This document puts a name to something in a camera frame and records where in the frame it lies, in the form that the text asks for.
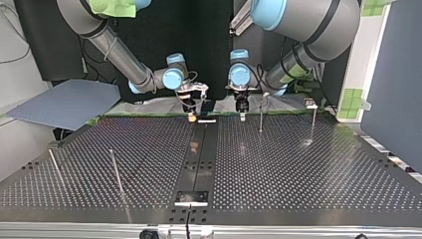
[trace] metal plate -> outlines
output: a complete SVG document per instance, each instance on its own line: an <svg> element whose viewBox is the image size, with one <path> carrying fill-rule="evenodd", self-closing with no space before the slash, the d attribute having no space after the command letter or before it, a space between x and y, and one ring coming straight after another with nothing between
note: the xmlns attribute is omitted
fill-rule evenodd
<svg viewBox="0 0 422 239"><path fill-rule="evenodd" d="M219 118L207 224L422 227L422 185L348 127L259 120Z"/></svg>
<svg viewBox="0 0 422 239"><path fill-rule="evenodd" d="M61 170L47 157L3 182L0 219L21 220L22 212L43 221L167 223L194 130L185 118L104 119L55 150Z"/></svg>
<svg viewBox="0 0 422 239"><path fill-rule="evenodd" d="M104 119L0 183L0 221L422 227L422 185L318 116ZM125 197L108 151L113 149ZM177 191L207 207L174 207Z"/></svg>

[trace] metal rod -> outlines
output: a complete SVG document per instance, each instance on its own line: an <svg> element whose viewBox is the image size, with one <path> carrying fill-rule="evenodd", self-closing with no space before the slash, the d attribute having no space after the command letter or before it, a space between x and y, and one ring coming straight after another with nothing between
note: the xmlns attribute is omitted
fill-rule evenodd
<svg viewBox="0 0 422 239"><path fill-rule="evenodd" d="M49 154L50 154L50 158L53 160L53 164L54 167L56 168L56 170L60 170L59 165L56 162L56 158L54 157L53 151L51 149L49 149Z"/></svg>
<svg viewBox="0 0 422 239"><path fill-rule="evenodd" d="M264 121L264 113L261 111L261 118L260 118L260 132L263 131L263 121Z"/></svg>
<svg viewBox="0 0 422 239"><path fill-rule="evenodd" d="M115 161L114 150L112 149L109 150L109 156L111 157L112 165L114 167L114 172L115 172L115 177L117 178L118 188L120 189L121 193L124 193L123 185L121 184L121 180L120 180L120 173L118 172L118 168L117 168L117 162Z"/></svg>
<svg viewBox="0 0 422 239"><path fill-rule="evenodd" d="M315 127L316 125L316 119L317 119L317 109L314 109L313 127Z"/></svg>

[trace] cable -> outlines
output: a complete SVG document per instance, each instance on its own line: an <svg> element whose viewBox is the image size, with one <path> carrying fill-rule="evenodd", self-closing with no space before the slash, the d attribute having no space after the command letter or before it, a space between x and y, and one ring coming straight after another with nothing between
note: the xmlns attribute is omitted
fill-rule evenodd
<svg viewBox="0 0 422 239"><path fill-rule="evenodd" d="M91 67L91 69L93 69L93 71L96 73L96 78L94 79L94 81L98 81L99 79L100 79L100 77L101 78L103 78L103 80L105 80L105 82L106 83L108 83L108 84L111 84L111 85L114 85L115 84L115 82L116 82L116 80L117 80L117 78L116 77L114 77L111 81L108 81L107 80L107 78L105 77L105 76L103 76L100 72L99 72L99 70L97 69L97 68L95 68L93 65L91 65L90 63L88 63L88 62L86 62L86 64L87 64L87 66L89 66L89 67Z"/></svg>
<svg viewBox="0 0 422 239"><path fill-rule="evenodd" d="M184 81L189 80L189 83L192 83L193 81L195 81L199 75L197 72L194 72L194 71L188 72L187 74L188 74L188 77ZM190 78L189 77L190 74L195 74L195 76L193 78Z"/></svg>
<svg viewBox="0 0 422 239"><path fill-rule="evenodd" d="M326 98L326 101L329 103L329 105L331 106L332 110L337 115L337 110L334 108L334 104L329 100L329 98L326 96L325 91L323 90L322 82L320 81L319 75L317 73L317 67L314 67L314 71L315 71L315 80L319 83L319 88L322 91L323 96Z"/></svg>
<svg viewBox="0 0 422 239"><path fill-rule="evenodd" d="M198 104L196 104L196 105L193 105L193 106L190 106L190 105L188 105L187 103L185 103L183 100L181 100L180 98L179 98L179 94L175 91L174 92L175 94L176 94L176 97L177 97L177 99L184 105L184 106L186 106L186 107L188 107L188 108L194 108L194 107L199 107L199 106L202 106L202 104L204 104L204 102L205 102L205 99L204 98L202 98L201 97L201 102L200 103L198 103Z"/></svg>
<svg viewBox="0 0 422 239"><path fill-rule="evenodd" d="M82 50L83 50L83 52L84 52L84 54L91 60L91 61L93 61L93 62L95 62L95 63L97 63L97 64L104 64L105 62L104 61L99 61L99 60L96 60L95 58L93 58L92 56L90 56L90 54L88 54L88 52L87 52L87 48L86 48L86 40L87 39L82 39Z"/></svg>
<svg viewBox="0 0 422 239"><path fill-rule="evenodd" d="M18 13L16 12L16 10L13 7L7 5L4 2L0 2L0 7L2 7L2 6L5 7L6 9L10 10L16 16L16 18L19 19L19 15L18 15ZM29 46L29 44L26 41L25 37L18 31L18 29L12 24L12 22L10 22L9 18L6 16L6 14L4 14L4 12L1 9L0 9L0 15L2 16L3 19L6 20L6 22L10 25L10 27L13 29L13 31L19 36L19 38L23 42L25 42L25 44L28 45L28 48L27 48L27 50L26 50L26 52L25 52L25 54L23 56L18 57L18 58L15 58L15 59L12 59L12 60L0 62L0 64L13 63L13 62L17 62L17 61L20 61L20 60L26 58L28 56L28 54L31 52L31 47Z"/></svg>

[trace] black wire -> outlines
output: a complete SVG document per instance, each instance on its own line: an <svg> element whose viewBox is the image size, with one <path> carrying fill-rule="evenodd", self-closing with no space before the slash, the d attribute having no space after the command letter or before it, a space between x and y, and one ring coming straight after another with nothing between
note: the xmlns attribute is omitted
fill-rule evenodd
<svg viewBox="0 0 422 239"><path fill-rule="evenodd" d="M26 53L22 57L15 58L15 59L8 60L8 61L4 61L4 62L0 62L0 64L7 64L7 63L13 63L13 62L20 61L20 60L26 58L29 55L30 52L31 52L31 48L28 46Z"/></svg>
<svg viewBox="0 0 422 239"><path fill-rule="evenodd" d="M86 39L82 39L82 51L84 52L84 55L87 56L91 61L93 61L97 64L106 63L105 61L99 61L99 60L93 58L92 56L90 56L90 54L88 54L88 51L87 51L87 48L86 48Z"/></svg>
<svg viewBox="0 0 422 239"><path fill-rule="evenodd" d="M189 229L189 219L190 219L190 209L191 209L192 207L189 207L189 212L188 212L188 214L187 214L187 220L186 220L186 238L187 239L190 239L190 229Z"/></svg>
<svg viewBox="0 0 422 239"><path fill-rule="evenodd" d="M103 80L105 80L105 82L106 83L108 83L108 84L112 84L112 85L114 85L115 84L115 81L116 81L116 77L114 77L111 81L109 81L105 76L103 76L100 72L99 72L99 70L97 69L97 68L95 68L93 65L91 65L90 63L86 63L87 64L87 66L89 66L89 67L91 67L91 69L93 69L93 71L96 73L96 79L95 79L95 81L98 81L100 78L103 78Z"/></svg>
<svg viewBox="0 0 422 239"><path fill-rule="evenodd" d="M329 100L329 98L326 96L325 91L323 90L322 82L320 81L319 76L317 74L317 67L314 68L314 71L316 71L316 73L315 73L315 76L316 76L315 80L319 83L319 88L322 91L323 96L326 98L326 101L329 103L329 105L331 106L332 110L337 115L337 110L334 108L334 104Z"/></svg>

